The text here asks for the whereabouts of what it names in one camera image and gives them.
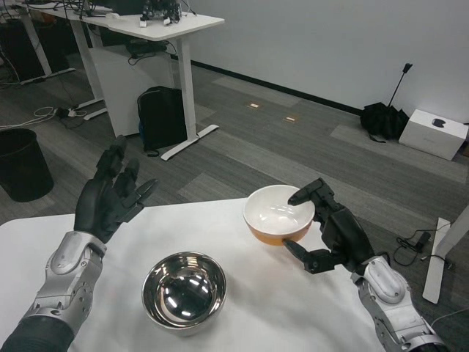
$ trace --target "robotic hand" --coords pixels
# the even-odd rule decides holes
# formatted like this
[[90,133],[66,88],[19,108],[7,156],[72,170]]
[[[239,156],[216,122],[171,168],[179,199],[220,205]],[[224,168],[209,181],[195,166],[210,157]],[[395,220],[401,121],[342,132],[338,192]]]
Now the robotic hand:
[[95,176],[78,199],[74,230],[65,234],[47,262],[44,285],[1,352],[66,351],[88,318],[105,243],[123,222],[140,213],[156,185],[156,180],[150,180],[136,188],[136,159],[119,173],[125,144],[120,136],[101,156]]
[[354,215],[335,202],[323,179],[315,180],[288,201],[299,205],[312,201],[314,220],[320,223],[322,240],[330,249],[308,252],[293,241],[284,245],[311,274],[333,270],[342,264],[352,273],[360,300],[373,317],[378,339],[388,352],[448,351],[431,326],[417,313],[410,286],[389,262],[376,255]]

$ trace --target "black umbrella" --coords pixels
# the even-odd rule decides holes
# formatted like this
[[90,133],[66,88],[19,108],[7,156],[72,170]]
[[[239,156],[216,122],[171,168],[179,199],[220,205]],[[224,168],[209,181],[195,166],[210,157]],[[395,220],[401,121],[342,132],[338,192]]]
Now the black umbrella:
[[361,125],[368,131],[371,140],[385,143],[384,141],[376,140],[372,135],[381,135],[386,139],[398,139],[404,131],[409,117],[402,110],[397,111],[391,104],[401,85],[402,79],[412,66],[409,63],[405,64],[404,70],[402,70],[402,77],[397,84],[396,90],[394,90],[393,97],[388,106],[383,103],[368,105],[365,106],[361,113]]

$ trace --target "white bowl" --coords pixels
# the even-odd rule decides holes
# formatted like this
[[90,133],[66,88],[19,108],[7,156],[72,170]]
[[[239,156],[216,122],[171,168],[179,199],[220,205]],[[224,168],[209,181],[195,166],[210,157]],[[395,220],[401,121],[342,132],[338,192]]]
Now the white bowl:
[[274,246],[282,246],[284,239],[303,238],[313,222],[314,204],[288,205],[288,199],[298,190],[293,186],[274,185],[249,196],[244,219],[254,236]]

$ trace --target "white wall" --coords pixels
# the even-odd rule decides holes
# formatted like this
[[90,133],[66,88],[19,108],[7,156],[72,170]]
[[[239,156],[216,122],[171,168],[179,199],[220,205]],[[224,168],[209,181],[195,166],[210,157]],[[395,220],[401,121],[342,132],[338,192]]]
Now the white wall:
[[192,59],[362,109],[395,106],[469,122],[469,0],[192,0],[226,24]]

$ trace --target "black baseboard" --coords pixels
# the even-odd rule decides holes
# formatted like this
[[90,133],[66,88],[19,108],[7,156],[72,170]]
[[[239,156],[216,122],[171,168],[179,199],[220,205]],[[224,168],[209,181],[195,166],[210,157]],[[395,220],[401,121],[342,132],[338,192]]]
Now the black baseboard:
[[[177,56],[176,55],[171,55],[171,58],[172,59],[177,59]],[[245,76],[245,75],[242,75],[240,73],[224,70],[223,68],[219,68],[219,67],[212,66],[212,65],[207,65],[207,64],[204,64],[202,62],[197,62],[197,61],[193,61],[193,60],[191,61],[191,63],[192,63],[192,65],[197,66],[197,67],[202,67],[202,68],[205,68],[207,70],[222,73],[226,76],[242,79],[243,81],[251,82],[251,83],[263,86],[263,87],[267,87],[267,88],[270,88],[270,89],[277,90],[279,92],[294,95],[295,97],[299,97],[301,99],[314,101],[315,103],[319,103],[319,104],[322,104],[322,105],[325,105],[325,106],[330,106],[331,108],[335,108],[335,109],[338,109],[338,110],[349,112],[351,114],[360,115],[361,112],[362,112],[362,110],[354,108],[352,106],[340,104],[340,103],[337,103],[336,101],[320,98],[320,97],[317,97],[316,95],[311,95],[311,94],[308,94],[308,93],[305,93],[305,92],[300,92],[299,90],[294,90],[294,89],[291,89],[291,88],[286,88],[286,87],[283,87],[283,86],[279,86],[278,84],[274,84],[274,83],[266,82],[266,81],[263,81],[263,80],[260,80],[260,79],[257,79],[257,78],[252,78],[252,77],[249,77],[249,76]]]

